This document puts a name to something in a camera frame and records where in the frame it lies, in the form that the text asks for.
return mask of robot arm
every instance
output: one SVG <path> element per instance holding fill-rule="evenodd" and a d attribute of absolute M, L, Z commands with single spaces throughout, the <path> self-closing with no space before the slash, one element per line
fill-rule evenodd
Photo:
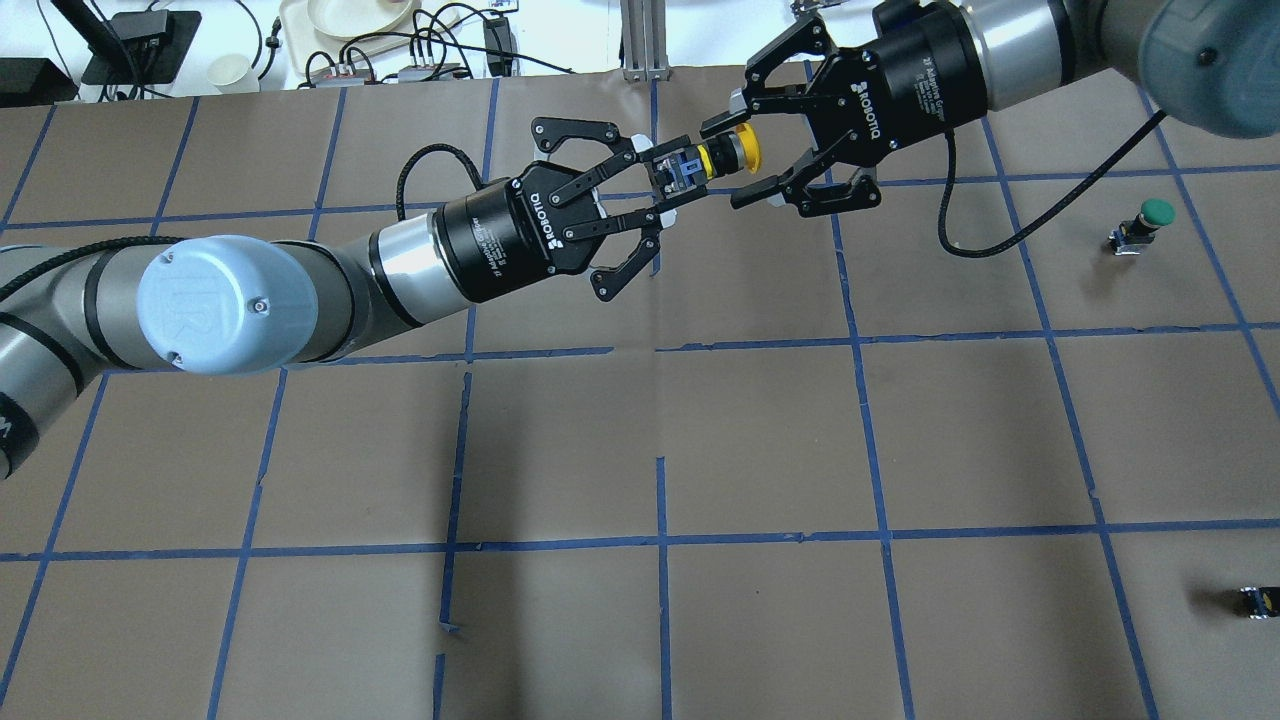
<path fill-rule="evenodd" d="M 836 46 L 810 12 L 748 61 L 728 111 L 703 133 L 799 114 L 813 149 L 735 192 L 735 208 L 767 197 L 803 217 L 873 208 L 888 154 L 1106 67 L 1210 132 L 1280 131 L 1280 0 L 886 0 L 873 13 L 878 37 L 861 47 Z M 813 79 L 767 85 L 796 55 L 822 58 Z M 849 181 L 814 183 L 840 163 L 855 168 Z"/>
<path fill-rule="evenodd" d="M 325 363 L 552 275 L 590 268 L 604 238 L 640 231 L 609 301 L 657 255 L 675 209 L 713 178 L 759 167 L 749 126 L 654 146 L 613 123 L 536 118 L 545 155 L 566 140 L 611 156 L 586 172 L 530 164 L 438 210 L 338 249 L 241 236 L 122 238 L 64 252 L 0 247 L 0 478 L 101 372 L 241 375 Z M 645 168 L 657 202 L 608 215 L 596 188 Z"/>

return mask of black box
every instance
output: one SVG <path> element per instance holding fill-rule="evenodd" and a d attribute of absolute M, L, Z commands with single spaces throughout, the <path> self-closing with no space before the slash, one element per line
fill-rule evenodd
<path fill-rule="evenodd" d="M 0 58 L 0 108 L 52 105 L 76 97 L 76 83 L 46 58 Z"/>

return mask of white bowl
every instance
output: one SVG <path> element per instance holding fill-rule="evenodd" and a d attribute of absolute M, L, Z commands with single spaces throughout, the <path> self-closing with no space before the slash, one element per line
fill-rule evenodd
<path fill-rule="evenodd" d="M 411 0 L 307 0 L 311 24 L 339 40 L 394 27 L 412 10 Z"/>

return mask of white tray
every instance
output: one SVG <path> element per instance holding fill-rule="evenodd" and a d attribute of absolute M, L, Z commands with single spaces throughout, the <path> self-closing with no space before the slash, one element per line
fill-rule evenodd
<path fill-rule="evenodd" d="M 416 10 L 422 3 L 421 0 L 412 0 L 411 5 Z M 404 19 L 399 24 L 388 29 L 413 32 L 412 10 L 408 15 L 404 15 Z M 293 69 L 301 76 L 307 74 L 307 58 L 312 53 L 324 50 L 333 55 L 334 60 L 338 60 L 338 51 L 347 42 L 346 40 L 329 37 L 311 24 L 311 18 L 307 17 L 307 0 L 284 0 L 280 3 L 280 32 L 284 33 L 284 47 L 289 51 L 289 60 L 293 63 Z M 360 49 L 370 56 L 402 45 L 408 45 L 407 37 L 374 37 L 360 41 Z M 408 64 L 407 58 L 404 59 L 404 64 Z M 312 69 L 320 69 L 321 67 L 323 60 L 311 65 Z"/>

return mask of gray robot arm tube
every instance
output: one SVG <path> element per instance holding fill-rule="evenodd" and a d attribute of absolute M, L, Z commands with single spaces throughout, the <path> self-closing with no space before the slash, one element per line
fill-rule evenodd
<path fill-rule="evenodd" d="M 37 278 L 0 313 L 0 478 L 105 369 L 323 363 L 467 307 L 434 214 L 334 250 L 223 236 L 92 255 Z M 0 284 L 61 251 L 0 249 Z"/>

